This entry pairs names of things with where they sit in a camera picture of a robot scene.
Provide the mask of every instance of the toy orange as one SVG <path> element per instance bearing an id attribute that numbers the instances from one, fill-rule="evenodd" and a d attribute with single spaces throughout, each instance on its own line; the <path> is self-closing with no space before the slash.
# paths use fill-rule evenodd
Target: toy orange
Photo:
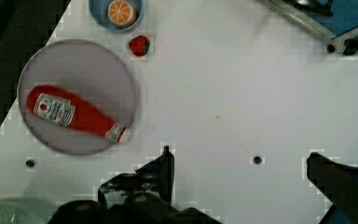
<path id="1" fill-rule="evenodd" d="M 135 23 L 136 10 L 129 2 L 116 0 L 109 5 L 107 16 L 114 25 L 129 27 Z"/>

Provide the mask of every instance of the white table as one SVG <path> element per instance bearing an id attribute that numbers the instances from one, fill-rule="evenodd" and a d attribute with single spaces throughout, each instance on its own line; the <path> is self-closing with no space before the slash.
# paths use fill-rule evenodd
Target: white table
<path id="1" fill-rule="evenodd" d="M 147 60 L 126 49 L 138 34 L 153 37 Z M 102 44 L 131 68 L 141 96 L 133 137 L 94 156 L 62 155 L 30 134 L 15 103 L 0 129 L 0 199 L 96 200 L 105 180 L 167 144 L 177 208 L 205 209 L 223 223 L 314 224 L 331 203 L 305 175 L 310 152 L 358 165 L 358 56 L 325 54 L 255 1 L 147 0 L 142 26 L 113 35 L 86 0 L 73 0 L 49 43 L 66 38 Z"/>

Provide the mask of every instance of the red ketchup bottle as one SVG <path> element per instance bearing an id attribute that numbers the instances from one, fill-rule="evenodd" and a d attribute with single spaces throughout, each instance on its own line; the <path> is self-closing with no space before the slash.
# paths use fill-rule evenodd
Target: red ketchup bottle
<path id="1" fill-rule="evenodd" d="M 89 102 L 55 86 L 35 87 L 28 95 L 27 107 L 41 119 L 100 135 L 111 142 L 127 142 L 131 134 Z"/>

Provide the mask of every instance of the bottle label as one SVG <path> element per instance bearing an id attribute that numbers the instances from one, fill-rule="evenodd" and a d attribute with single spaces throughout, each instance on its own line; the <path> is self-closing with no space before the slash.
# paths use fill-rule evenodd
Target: bottle label
<path id="1" fill-rule="evenodd" d="M 41 93 L 34 106 L 34 113 L 42 119 L 68 126 L 75 114 L 75 107 L 70 103 L 68 99 Z"/>
<path id="2" fill-rule="evenodd" d="M 111 142 L 117 142 L 120 137 L 121 131 L 123 131 L 124 126 L 121 126 L 117 123 L 113 125 L 113 127 L 106 133 L 105 137 L 107 140 Z"/>

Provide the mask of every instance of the bowl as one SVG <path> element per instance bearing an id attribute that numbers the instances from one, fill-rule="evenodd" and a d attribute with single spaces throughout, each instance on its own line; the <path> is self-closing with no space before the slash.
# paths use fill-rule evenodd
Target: bowl
<path id="1" fill-rule="evenodd" d="M 136 21 L 128 27 L 119 27 L 114 25 L 107 16 L 109 5 L 114 0 L 89 0 L 89 12 L 91 16 L 104 28 L 115 34 L 125 34 L 136 29 L 145 16 L 145 0 L 126 0 L 136 10 Z"/>

